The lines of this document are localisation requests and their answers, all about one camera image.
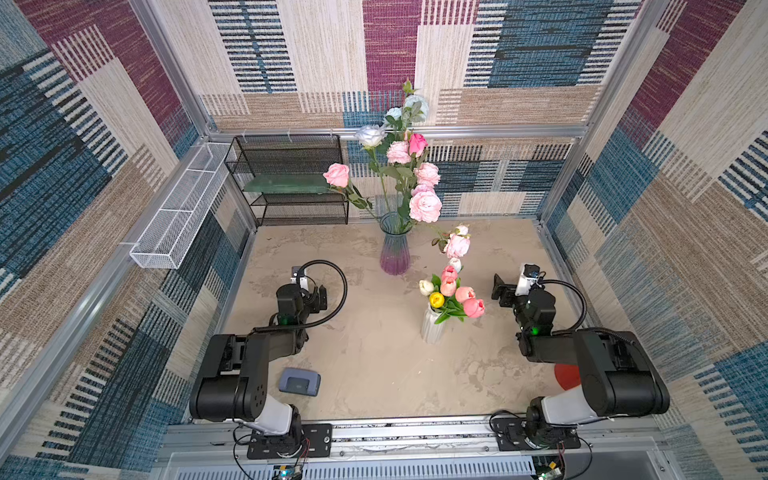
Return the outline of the pink tulip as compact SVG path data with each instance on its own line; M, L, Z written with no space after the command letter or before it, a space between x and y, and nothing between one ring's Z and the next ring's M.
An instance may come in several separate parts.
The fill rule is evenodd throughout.
M453 265L445 267L441 274L441 283L454 283L458 279L458 271Z
M441 279L440 293L445 298L450 298L455 295L457 290L456 278L444 277Z
M452 309L451 315L464 321L465 318L479 318L485 314L485 303L482 299L470 298L459 302Z
M455 299L461 304L475 298L476 294L472 287L462 286L456 289Z

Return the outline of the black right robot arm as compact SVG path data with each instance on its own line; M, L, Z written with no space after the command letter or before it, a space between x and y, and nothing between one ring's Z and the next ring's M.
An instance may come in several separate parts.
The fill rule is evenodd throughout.
M581 312L568 328L554 327L552 280L535 264L524 265L518 281L493 279L491 297L512 310L522 356L532 363L574 366L578 385L531 400L523 414L493 413L489 427L502 451L575 449L583 425L617 417L668 411L671 396L650 357L629 331L584 327Z

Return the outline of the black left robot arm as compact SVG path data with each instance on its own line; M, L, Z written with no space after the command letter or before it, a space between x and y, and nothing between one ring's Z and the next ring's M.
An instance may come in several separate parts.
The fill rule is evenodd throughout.
M328 308L327 291L315 286L309 291L300 280L311 266L328 266L341 279L338 305L325 317L310 322L308 317ZM299 458L330 442L332 427L303 426L298 408L276 400L268 392L271 361L296 355L309 340L308 330L319 327L340 313L348 296L348 281L339 266L328 260L311 260L296 269L296 280L276 291L278 312L268 324L246 335L216 334L203 356L189 399L189 413L195 420L232 422L251 431L247 457L250 459Z

